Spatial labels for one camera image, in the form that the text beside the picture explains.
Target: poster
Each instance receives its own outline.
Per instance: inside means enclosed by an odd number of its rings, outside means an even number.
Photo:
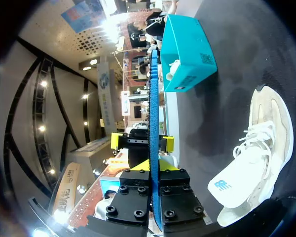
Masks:
[[[73,210],[79,170],[80,164],[78,163],[72,162],[67,166],[58,188],[53,213],[56,210],[65,213],[70,213]]]
[[[110,90],[109,63],[103,62],[98,64],[98,93],[101,106],[102,118],[104,120],[104,129],[107,136],[116,132],[116,125],[113,113]]]
[[[100,0],[82,1],[61,15],[76,33],[102,25],[106,19]]]

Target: yellow block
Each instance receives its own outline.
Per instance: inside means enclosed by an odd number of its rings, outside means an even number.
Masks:
[[[116,150],[118,148],[118,137],[123,136],[123,133],[115,133],[111,134],[111,149]]]
[[[163,137],[167,139],[166,152],[171,153],[174,151],[174,137]]]
[[[166,162],[165,160],[162,160],[162,159],[159,160],[159,167],[160,167],[160,171],[165,171],[166,169],[179,170],[179,169],[175,168],[174,166],[170,165],[168,162]],[[141,169],[143,169],[145,171],[150,171],[149,159],[147,159],[143,163],[135,166],[131,170],[141,170]]]

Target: bolt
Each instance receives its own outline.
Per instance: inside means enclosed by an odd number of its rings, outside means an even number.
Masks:
[[[169,194],[171,192],[171,189],[170,187],[165,187],[163,188],[163,191],[166,193],[166,194]]]
[[[199,205],[199,206],[196,206],[194,209],[193,209],[194,213],[197,214],[197,215],[200,215],[200,214],[203,214],[204,213],[204,208],[202,205]]]
[[[106,207],[107,213],[110,215],[117,215],[117,209],[115,206],[107,206]]]
[[[185,184],[185,185],[183,186],[183,190],[184,190],[184,191],[190,191],[190,190],[191,190],[191,186],[188,185],[188,184]]]
[[[145,187],[139,187],[137,188],[137,191],[141,195],[145,195],[147,193],[147,189]]]
[[[173,210],[167,210],[164,212],[164,216],[166,219],[171,220],[176,216],[176,213]]]
[[[128,187],[126,185],[119,186],[119,192],[122,194],[128,194]]]
[[[143,219],[146,216],[146,212],[141,210],[134,211],[134,216],[138,219]]]

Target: perforated ceiling panel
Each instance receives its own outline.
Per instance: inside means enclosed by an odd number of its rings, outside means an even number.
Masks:
[[[96,69],[79,71],[78,63],[97,56],[109,55],[116,47],[101,27],[75,33],[61,14],[74,6],[72,0],[44,1],[28,19],[19,36],[96,82]],[[112,60],[111,68],[117,68]]]

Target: sign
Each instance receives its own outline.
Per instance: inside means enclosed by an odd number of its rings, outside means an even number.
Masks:
[[[116,132],[114,120],[113,106],[110,90],[109,63],[104,62],[98,64],[98,93],[101,106],[102,118],[104,120],[104,129],[107,136],[111,136],[112,132]]]
[[[72,162],[67,166],[55,198],[53,213],[58,209],[69,214],[73,210],[79,170],[80,164]]]
[[[122,115],[130,116],[130,102],[129,102],[129,91],[122,91],[121,101],[122,101]]]
[[[118,38],[118,43],[116,45],[116,50],[117,51],[123,51],[124,42],[125,42],[125,36],[121,36],[121,37]]]
[[[100,0],[82,1],[62,13],[61,16],[76,33],[102,25],[102,22],[106,20]]]

